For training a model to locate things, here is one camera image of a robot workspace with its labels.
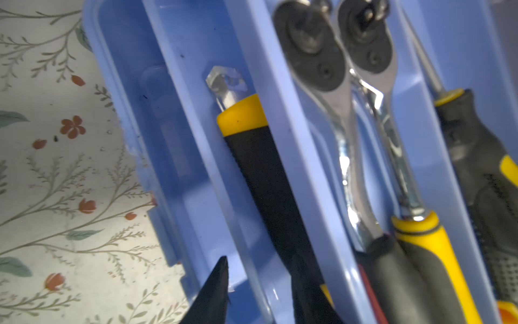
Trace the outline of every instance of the screw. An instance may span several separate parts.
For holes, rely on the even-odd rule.
[[[326,62],[320,63],[317,66],[317,69],[323,79],[329,80],[333,77],[333,69],[331,68],[331,66],[328,63],[326,63]]]
[[[367,59],[369,60],[369,63],[372,65],[378,65],[380,64],[381,58],[378,55],[378,53],[371,51],[367,54]]]

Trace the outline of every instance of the metal tip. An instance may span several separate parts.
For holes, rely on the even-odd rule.
[[[216,101],[224,111],[250,95],[241,73],[232,67],[212,68],[205,79],[209,89],[216,95]]]

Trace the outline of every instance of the floral tablecloth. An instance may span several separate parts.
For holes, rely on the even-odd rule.
[[[0,323],[178,322],[81,0],[0,2]]]

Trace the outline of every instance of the screwdriver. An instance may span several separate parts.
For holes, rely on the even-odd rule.
[[[326,114],[333,129],[348,208],[342,217],[350,239],[359,243],[353,244],[357,261],[389,323],[444,323],[422,277],[372,213],[351,101],[350,69],[343,45],[327,20],[329,6],[319,8],[314,3],[282,3],[274,13],[274,27],[293,79]]]
[[[518,167],[480,121],[469,89],[446,91],[408,17],[408,31],[435,99],[441,129],[498,308],[505,324],[518,323]]]
[[[320,293],[334,308],[258,95],[250,95],[239,71],[230,67],[213,67],[206,83],[222,111],[217,119],[218,126],[247,182],[272,243],[292,276],[293,291],[299,292],[297,297],[294,293],[295,306],[298,302],[308,301],[308,294],[314,289],[309,287],[308,291],[302,292],[299,283],[304,280],[297,278],[302,272],[294,267],[294,263],[304,265],[304,277],[320,287]],[[363,280],[378,323],[388,324],[370,283],[364,277]],[[313,296],[313,301],[319,299],[319,294]],[[336,318],[329,314],[328,306],[304,314],[327,314],[329,318]]]
[[[444,322],[482,324],[450,239],[437,214],[422,202],[394,123],[391,100],[397,59],[384,22],[389,3],[362,2],[354,6],[351,0],[343,1],[336,17],[356,89],[376,125],[399,189],[402,219],[392,217],[396,237],[426,282]]]

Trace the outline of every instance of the green leaf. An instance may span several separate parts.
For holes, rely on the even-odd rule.
[[[148,311],[143,311],[143,312],[140,312],[140,313],[138,313],[137,315],[135,315],[135,316],[133,316],[133,317],[134,317],[134,318],[142,317],[142,316],[144,316],[144,315],[145,315],[145,314],[147,314],[147,313],[148,313]]]
[[[32,277],[31,269],[13,257],[0,258],[0,272],[7,272],[18,277]]]
[[[90,236],[99,233],[100,231],[102,231],[102,230],[70,231],[66,235],[66,239],[69,241],[81,241],[81,240],[84,240],[85,238],[89,238]]]
[[[19,112],[0,110],[0,128],[20,121],[29,121],[29,119]]]
[[[90,42],[88,41],[87,35],[84,32],[83,24],[76,28],[76,36],[79,44],[83,45],[84,48],[92,52],[92,47],[90,46]]]

